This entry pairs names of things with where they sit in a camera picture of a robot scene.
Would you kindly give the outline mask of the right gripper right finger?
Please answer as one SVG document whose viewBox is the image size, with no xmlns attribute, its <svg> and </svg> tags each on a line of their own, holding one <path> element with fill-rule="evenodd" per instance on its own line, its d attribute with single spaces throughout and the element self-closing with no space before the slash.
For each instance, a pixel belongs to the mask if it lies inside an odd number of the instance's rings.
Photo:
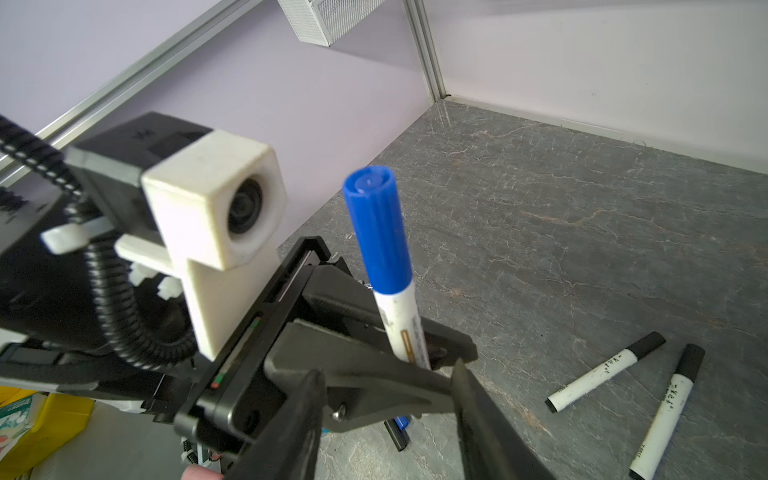
<svg viewBox="0 0 768 480">
<path fill-rule="evenodd" d="M 461 360 L 452 370 L 451 395 L 466 479 L 554 477 Z"/>
</svg>

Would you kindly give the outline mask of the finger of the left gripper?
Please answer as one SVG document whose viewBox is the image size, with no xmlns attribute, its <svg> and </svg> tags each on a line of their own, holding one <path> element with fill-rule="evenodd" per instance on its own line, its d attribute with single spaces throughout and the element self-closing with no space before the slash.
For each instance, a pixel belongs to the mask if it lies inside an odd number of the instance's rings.
<svg viewBox="0 0 768 480">
<path fill-rule="evenodd" d="M 472 338 L 421 316 L 410 283 L 398 294 L 380 294 L 335 265 L 316 267 L 302 297 L 329 328 L 332 320 L 352 338 L 426 369 L 478 359 Z"/>
<path fill-rule="evenodd" d="M 313 370 L 325 378 L 321 422 L 332 432 L 454 410 L 447 377 L 303 320 L 287 324 L 265 358 L 266 377 L 292 395 Z"/>
</svg>

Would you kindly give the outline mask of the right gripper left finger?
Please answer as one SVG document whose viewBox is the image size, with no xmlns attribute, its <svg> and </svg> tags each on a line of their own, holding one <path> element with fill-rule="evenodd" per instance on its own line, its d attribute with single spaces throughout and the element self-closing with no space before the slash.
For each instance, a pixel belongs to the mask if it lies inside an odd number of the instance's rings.
<svg viewBox="0 0 768 480">
<path fill-rule="evenodd" d="M 313 479 L 325 406 L 325 378 L 312 370 L 224 477 Z"/>
</svg>

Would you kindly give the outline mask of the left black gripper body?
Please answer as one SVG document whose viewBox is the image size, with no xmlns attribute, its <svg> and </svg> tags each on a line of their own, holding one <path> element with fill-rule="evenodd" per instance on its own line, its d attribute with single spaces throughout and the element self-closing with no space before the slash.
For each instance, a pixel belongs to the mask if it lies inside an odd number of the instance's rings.
<svg viewBox="0 0 768 480">
<path fill-rule="evenodd" d="M 300 238 L 174 418 L 176 432 L 221 453 L 252 445 L 311 370 L 324 373 L 320 424 L 360 426 L 360 391 L 341 379 L 360 342 L 349 303 L 360 284 L 320 236 Z"/>
</svg>

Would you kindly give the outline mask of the black pen cap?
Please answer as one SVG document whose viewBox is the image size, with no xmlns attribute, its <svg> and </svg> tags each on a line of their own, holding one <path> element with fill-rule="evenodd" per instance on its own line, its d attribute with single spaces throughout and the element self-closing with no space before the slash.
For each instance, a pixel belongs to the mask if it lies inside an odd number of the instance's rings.
<svg viewBox="0 0 768 480">
<path fill-rule="evenodd" d="M 396 450 L 398 452 L 402 452 L 410 444 L 410 437 L 407 433 L 407 429 L 405 431 L 401 431 L 396 425 L 394 419 L 386 420 L 384 422 L 384 426 L 390 436 L 390 439 L 395 445 Z"/>
</svg>

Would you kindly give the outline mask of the white marker pen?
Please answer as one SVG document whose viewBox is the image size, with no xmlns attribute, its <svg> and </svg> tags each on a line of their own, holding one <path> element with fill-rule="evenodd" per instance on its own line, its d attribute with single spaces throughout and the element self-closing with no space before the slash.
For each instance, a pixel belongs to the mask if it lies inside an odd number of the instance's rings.
<svg viewBox="0 0 768 480">
<path fill-rule="evenodd" d="M 638 363 L 666 343 L 658 331 L 652 331 L 633 342 L 601 364 L 575 379 L 565 387 L 549 395 L 545 405 L 552 413 L 563 411 L 577 400 L 608 382 L 622 371 Z"/>
<path fill-rule="evenodd" d="M 698 376 L 705 350 L 687 344 L 656 415 L 629 467 L 631 479 L 653 479 Z"/>
<path fill-rule="evenodd" d="M 398 294 L 415 287 L 394 172 L 376 165 L 357 170 L 342 193 L 371 289 Z"/>
</svg>

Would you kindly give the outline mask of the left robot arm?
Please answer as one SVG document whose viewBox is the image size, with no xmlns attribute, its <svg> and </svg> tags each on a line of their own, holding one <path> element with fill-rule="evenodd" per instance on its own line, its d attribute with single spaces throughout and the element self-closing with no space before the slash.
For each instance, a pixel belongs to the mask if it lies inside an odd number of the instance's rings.
<svg viewBox="0 0 768 480">
<path fill-rule="evenodd" d="M 159 113 L 58 150 L 9 119 L 1 151 L 49 183 L 1 192 L 1 378 L 137 401 L 227 477 L 311 473 L 323 429 L 454 408 L 477 357 L 423 321 L 425 368 L 319 236 L 280 257 L 268 144 Z"/>
</svg>

